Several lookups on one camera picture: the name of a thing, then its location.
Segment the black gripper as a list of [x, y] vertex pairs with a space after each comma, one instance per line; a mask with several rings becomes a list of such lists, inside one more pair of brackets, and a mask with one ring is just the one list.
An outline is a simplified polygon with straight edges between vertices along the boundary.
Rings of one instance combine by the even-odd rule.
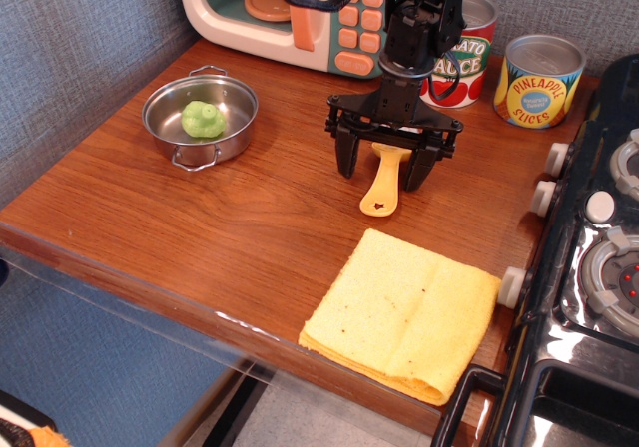
[[350, 179], [355, 171], [360, 138], [388, 137], [389, 145], [412, 151], [403, 178], [406, 192], [418, 190], [438, 159], [453, 156], [461, 122], [443, 115], [421, 99], [431, 74], [391, 65], [382, 69], [379, 87], [366, 94], [331, 95], [325, 130], [335, 136], [338, 171]]

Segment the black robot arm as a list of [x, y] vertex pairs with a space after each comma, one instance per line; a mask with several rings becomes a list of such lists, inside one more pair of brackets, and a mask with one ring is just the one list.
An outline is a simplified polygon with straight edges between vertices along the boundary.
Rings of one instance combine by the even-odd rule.
[[339, 172], [353, 175], [362, 140], [408, 149], [403, 178], [407, 192], [419, 189], [435, 163], [452, 157], [461, 122], [421, 98], [441, 58], [451, 59], [466, 27], [463, 0], [385, 0], [384, 47], [378, 57], [380, 85], [374, 92], [332, 95], [325, 128], [335, 139]]

